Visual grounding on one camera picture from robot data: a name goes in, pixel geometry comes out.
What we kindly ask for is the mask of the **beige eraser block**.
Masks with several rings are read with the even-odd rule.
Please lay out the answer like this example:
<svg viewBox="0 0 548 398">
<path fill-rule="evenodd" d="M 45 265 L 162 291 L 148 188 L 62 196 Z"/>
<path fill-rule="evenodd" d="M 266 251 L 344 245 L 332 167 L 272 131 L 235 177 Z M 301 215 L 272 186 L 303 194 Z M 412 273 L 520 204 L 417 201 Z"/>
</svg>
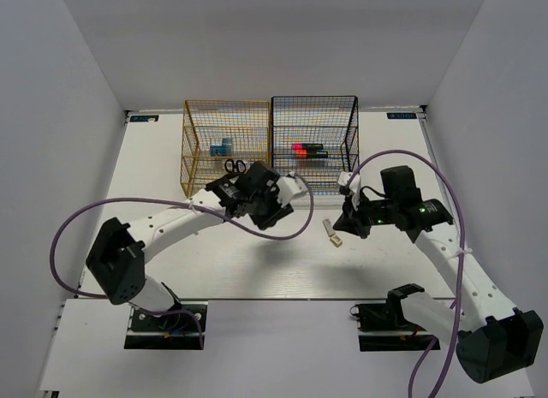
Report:
<svg viewBox="0 0 548 398">
<path fill-rule="evenodd" d="M 340 237 L 338 237 L 337 235 L 333 235 L 330 237 L 330 242 L 335 246 L 335 247 L 340 247 L 343 243 L 342 239 Z"/>
</svg>

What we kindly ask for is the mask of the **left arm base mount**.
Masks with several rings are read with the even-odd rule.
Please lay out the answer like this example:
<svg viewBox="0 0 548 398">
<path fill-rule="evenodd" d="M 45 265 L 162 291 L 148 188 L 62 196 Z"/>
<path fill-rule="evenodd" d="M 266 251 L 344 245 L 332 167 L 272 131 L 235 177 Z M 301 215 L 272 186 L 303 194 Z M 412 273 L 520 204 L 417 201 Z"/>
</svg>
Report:
<svg viewBox="0 0 548 398">
<path fill-rule="evenodd" d="M 207 303 L 183 304 L 192 314 L 155 317 L 132 308 L 125 336 L 127 350 L 201 350 L 206 337 Z"/>
</svg>

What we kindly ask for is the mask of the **black handled scissors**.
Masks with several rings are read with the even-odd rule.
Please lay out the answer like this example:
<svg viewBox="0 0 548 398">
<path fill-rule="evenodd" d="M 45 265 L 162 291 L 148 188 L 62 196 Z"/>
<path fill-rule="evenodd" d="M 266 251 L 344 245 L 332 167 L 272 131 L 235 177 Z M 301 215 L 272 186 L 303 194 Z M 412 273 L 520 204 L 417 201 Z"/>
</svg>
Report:
<svg viewBox="0 0 548 398">
<path fill-rule="evenodd" d="M 227 174 L 240 174 L 247 170 L 246 163 L 241 159 L 229 158 L 224 162 L 223 167 Z"/>
</svg>

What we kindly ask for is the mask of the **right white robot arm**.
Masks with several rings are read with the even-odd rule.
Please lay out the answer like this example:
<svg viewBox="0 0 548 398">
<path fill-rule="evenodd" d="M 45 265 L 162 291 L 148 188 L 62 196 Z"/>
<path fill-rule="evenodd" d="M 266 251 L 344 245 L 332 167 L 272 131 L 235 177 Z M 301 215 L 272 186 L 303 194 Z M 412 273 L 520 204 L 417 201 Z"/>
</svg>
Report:
<svg viewBox="0 0 548 398">
<path fill-rule="evenodd" d="M 462 369 L 476 383 L 532 365 L 544 329 L 540 316 L 521 311 L 497 288 L 471 250 L 460 244 L 444 205 L 423 199 L 408 166 L 382 170 L 381 180 L 382 199 L 370 200 L 359 176 L 339 175 L 344 202 L 334 230 L 365 239 L 374 226 L 396 226 L 427 256 L 456 297 L 449 308 L 418 284 L 394 288 L 387 294 L 388 321 L 399 329 L 417 324 L 455 347 Z"/>
</svg>

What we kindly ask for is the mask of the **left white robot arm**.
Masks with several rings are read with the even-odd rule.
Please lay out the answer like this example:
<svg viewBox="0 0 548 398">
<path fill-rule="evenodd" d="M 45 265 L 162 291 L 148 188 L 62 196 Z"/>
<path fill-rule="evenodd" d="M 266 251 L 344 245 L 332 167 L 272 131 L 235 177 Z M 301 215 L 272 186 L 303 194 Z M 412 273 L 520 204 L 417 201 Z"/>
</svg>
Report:
<svg viewBox="0 0 548 398">
<path fill-rule="evenodd" d="M 181 304 L 163 283 L 146 274 L 146 264 L 179 241 L 225 220 L 250 216 L 261 230 L 292 213 L 291 202 L 306 194 L 303 181 L 279 175 L 262 163 L 211 181 L 181 206 L 130 223 L 113 217 L 101 226 L 86 259 L 113 305 L 128 303 L 151 316 L 161 328 L 176 326 Z"/>
</svg>

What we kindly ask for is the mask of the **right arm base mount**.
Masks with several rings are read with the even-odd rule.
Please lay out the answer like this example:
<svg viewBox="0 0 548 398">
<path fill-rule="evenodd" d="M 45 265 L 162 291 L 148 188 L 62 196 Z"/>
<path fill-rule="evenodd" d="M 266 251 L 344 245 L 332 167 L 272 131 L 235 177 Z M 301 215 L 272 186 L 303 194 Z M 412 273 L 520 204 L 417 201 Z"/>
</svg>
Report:
<svg viewBox="0 0 548 398">
<path fill-rule="evenodd" d="M 396 324 L 389 317 L 385 303 L 367 302 L 349 308 L 350 316 L 357 323 L 359 350 L 376 352 L 422 352 L 431 341 L 439 350 L 439 341 L 416 324 Z"/>
</svg>

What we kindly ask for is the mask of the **blue tape dispenser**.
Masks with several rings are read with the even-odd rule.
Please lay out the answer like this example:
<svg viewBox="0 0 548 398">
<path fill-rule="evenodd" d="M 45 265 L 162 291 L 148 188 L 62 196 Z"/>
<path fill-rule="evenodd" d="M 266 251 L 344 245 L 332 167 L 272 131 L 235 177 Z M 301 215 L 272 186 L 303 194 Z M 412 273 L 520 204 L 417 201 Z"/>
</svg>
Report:
<svg viewBox="0 0 548 398">
<path fill-rule="evenodd" d="M 231 157 L 233 155 L 233 139 L 224 137 L 220 144 L 210 145 L 210 155 L 212 157 Z"/>
</svg>

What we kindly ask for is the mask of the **pink highlighter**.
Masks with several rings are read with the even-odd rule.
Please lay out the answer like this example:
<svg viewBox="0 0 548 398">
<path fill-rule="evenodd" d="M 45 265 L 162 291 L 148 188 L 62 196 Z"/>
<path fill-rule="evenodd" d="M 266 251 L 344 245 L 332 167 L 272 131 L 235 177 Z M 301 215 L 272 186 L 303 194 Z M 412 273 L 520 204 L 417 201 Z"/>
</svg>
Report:
<svg viewBox="0 0 548 398">
<path fill-rule="evenodd" d="M 291 148 L 293 151 L 320 151 L 324 148 L 324 145 L 318 143 L 294 143 Z"/>
</svg>

